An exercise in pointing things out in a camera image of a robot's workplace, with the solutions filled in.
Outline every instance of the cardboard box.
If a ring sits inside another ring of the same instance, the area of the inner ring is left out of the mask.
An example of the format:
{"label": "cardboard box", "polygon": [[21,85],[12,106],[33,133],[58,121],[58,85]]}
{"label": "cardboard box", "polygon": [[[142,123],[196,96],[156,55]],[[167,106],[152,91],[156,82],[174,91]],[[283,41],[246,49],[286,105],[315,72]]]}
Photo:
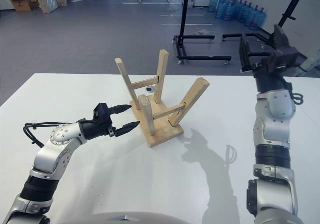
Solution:
{"label": "cardboard box", "polygon": [[31,0],[10,0],[17,12],[32,10]]}
{"label": "cardboard box", "polygon": [[58,4],[59,7],[67,5],[67,3],[66,3],[67,0],[56,0],[56,1],[57,1],[57,4]]}

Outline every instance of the plastic bag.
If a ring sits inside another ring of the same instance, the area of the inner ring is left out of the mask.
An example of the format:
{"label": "plastic bag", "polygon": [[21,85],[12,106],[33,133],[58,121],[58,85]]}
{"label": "plastic bag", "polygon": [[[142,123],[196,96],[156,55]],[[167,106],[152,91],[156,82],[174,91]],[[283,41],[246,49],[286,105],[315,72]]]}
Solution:
{"label": "plastic bag", "polygon": [[56,0],[38,0],[38,2],[43,13],[51,13],[53,10],[58,8]]}

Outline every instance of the blue water bottle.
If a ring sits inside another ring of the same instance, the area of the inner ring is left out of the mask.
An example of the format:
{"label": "blue water bottle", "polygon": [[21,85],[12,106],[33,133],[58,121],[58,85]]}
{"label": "blue water bottle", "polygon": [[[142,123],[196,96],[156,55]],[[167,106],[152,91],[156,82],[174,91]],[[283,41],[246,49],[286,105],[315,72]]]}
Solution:
{"label": "blue water bottle", "polygon": [[242,12],[243,12],[243,9],[247,6],[247,3],[245,1],[245,3],[243,5],[240,6],[239,10],[238,10],[238,13],[236,14],[236,20],[240,20],[241,18],[241,15],[242,15]]}
{"label": "blue water bottle", "polygon": [[229,3],[226,7],[225,13],[223,15],[223,20],[225,21],[231,21],[233,20],[235,9],[236,9],[236,0],[233,0],[232,3]]}
{"label": "blue water bottle", "polygon": [[227,0],[223,0],[218,4],[218,7],[216,8],[215,17],[216,18],[222,18],[225,13],[225,9],[227,8]]}
{"label": "blue water bottle", "polygon": [[210,0],[208,11],[215,12],[215,9],[217,7],[217,3],[218,3],[218,0]]}
{"label": "blue water bottle", "polygon": [[241,23],[244,23],[246,21],[246,17],[248,15],[248,13],[250,12],[250,10],[252,9],[251,8],[251,4],[252,4],[252,2],[250,2],[248,6],[243,8],[243,11],[242,11],[242,14],[241,14],[241,18],[239,19],[239,21]]}
{"label": "blue water bottle", "polygon": [[239,9],[241,8],[242,5],[243,5],[242,0],[240,0],[240,2],[236,2],[236,3],[235,3],[235,11],[234,11],[234,15],[233,15],[233,17],[234,17],[235,19],[237,19],[237,18],[236,18],[236,17],[237,17],[237,14],[239,13]]}
{"label": "blue water bottle", "polygon": [[258,12],[259,12],[259,11],[258,11],[258,5],[256,5],[255,8],[254,8],[254,9],[251,9],[251,10],[249,11],[248,15],[246,16],[245,22],[244,22],[245,26],[249,26],[249,25],[250,25],[253,17],[254,17]]}
{"label": "blue water bottle", "polygon": [[264,12],[264,8],[262,7],[260,12],[257,13],[254,18],[251,21],[251,24],[249,25],[250,29],[260,29],[266,19],[266,13]]}

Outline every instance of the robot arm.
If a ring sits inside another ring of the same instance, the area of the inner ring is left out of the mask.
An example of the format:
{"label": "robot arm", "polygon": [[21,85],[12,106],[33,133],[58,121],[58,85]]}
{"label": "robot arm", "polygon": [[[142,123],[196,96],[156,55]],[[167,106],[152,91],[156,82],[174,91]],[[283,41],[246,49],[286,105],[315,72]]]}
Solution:
{"label": "robot arm", "polygon": [[130,132],[139,122],[125,124],[116,129],[111,114],[124,112],[130,105],[108,108],[99,103],[93,111],[93,119],[81,119],[75,123],[58,125],[50,133],[49,140],[37,153],[24,188],[17,195],[3,224],[48,224],[44,215],[53,202],[53,195],[63,176],[73,152],[87,140],[109,135],[120,136]]}
{"label": "robot arm", "polygon": [[294,65],[298,51],[289,46],[279,26],[275,26],[274,38],[277,50],[259,64],[249,63],[244,36],[239,50],[242,70],[252,70],[259,92],[253,127],[253,175],[257,179],[249,180],[247,209],[255,216],[256,224],[302,224],[297,217],[295,176],[290,166],[289,122],[295,104],[303,103],[303,96],[293,94],[291,83],[281,75]]}

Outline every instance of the black cable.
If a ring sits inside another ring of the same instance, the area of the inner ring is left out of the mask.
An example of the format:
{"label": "black cable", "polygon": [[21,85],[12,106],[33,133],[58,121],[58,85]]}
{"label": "black cable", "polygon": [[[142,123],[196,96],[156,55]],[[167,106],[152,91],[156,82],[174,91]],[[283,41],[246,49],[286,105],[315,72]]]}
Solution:
{"label": "black cable", "polygon": [[301,105],[304,102],[304,96],[300,93],[293,93],[292,92],[292,84],[285,81],[285,79],[281,75],[275,75],[285,86],[285,88],[289,91],[290,98],[293,100],[295,105]]}
{"label": "black cable", "polygon": [[61,124],[65,123],[60,123],[60,122],[43,122],[43,123],[26,123],[23,127],[23,132],[25,135],[32,140],[32,144],[37,144],[40,148],[44,146],[42,142],[40,142],[30,131],[29,128],[32,129],[37,129],[37,128],[43,128],[43,127],[56,127]]}

